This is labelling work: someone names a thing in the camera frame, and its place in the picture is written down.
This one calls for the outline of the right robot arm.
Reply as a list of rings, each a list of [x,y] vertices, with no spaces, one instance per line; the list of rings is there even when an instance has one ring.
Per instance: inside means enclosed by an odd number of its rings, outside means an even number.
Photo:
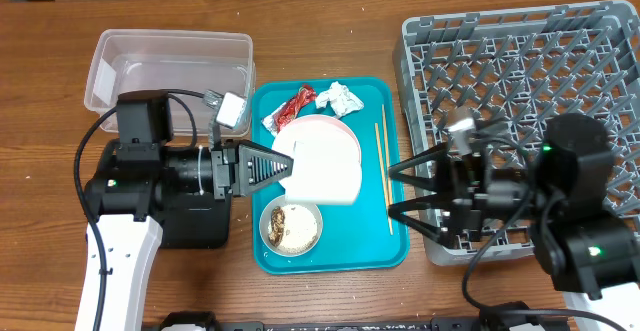
[[[528,222],[541,268],[561,292],[562,309],[515,301],[479,304],[477,328],[564,327],[635,330],[639,326],[639,243],[606,204],[614,155],[604,125],[581,114],[551,118],[536,156],[506,136],[505,119],[462,116],[448,140],[391,166],[391,179],[422,190],[390,205],[389,216],[431,241],[454,246],[466,237],[487,251],[504,228]]]

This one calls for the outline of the white cup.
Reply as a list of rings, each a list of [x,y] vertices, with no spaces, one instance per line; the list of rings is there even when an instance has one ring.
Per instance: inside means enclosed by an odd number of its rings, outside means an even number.
[[[350,138],[294,143],[293,170],[284,182],[290,201],[352,205],[361,189],[361,152]]]

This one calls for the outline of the brown food scrap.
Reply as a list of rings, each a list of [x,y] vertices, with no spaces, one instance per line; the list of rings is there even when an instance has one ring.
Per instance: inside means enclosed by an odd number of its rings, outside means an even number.
[[[271,212],[269,241],[274,247],[277,247],[284,237],[285,217],[285,211],[282,207],[276,207]]]

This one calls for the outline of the red snack wrapper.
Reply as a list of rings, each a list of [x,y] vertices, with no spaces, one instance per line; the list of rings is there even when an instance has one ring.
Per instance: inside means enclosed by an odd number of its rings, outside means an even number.
[[[297,118],[302,108],[314,102],[316,98],[316,91],[310,85],[303,84],[292,98],[264,117],[261,123],[273,136],[276,136]]]

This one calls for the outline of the small grey bowl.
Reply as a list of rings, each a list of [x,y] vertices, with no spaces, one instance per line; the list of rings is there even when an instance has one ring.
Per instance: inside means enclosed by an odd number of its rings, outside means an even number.
[[[284,195],[270,201],[258,222],[258,234],[264,245],[283,257],[298,257],[318,243],[323,218],[315,204],[293,202]]]

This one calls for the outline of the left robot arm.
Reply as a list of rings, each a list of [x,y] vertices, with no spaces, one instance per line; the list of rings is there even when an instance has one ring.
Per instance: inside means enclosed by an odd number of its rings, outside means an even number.
[[[222,141],[221,126],[245,109],[231,93],[194,95],[214,112],[208,146],[196,136],[187,146],[171,146],[171,105],[183,105],[189,94],[123,93],[77,148],[74,184],[88,221],[78,330],[141,329],[157,251],[224,246],[233,198],[292,173],[289,156],[251,141]]]

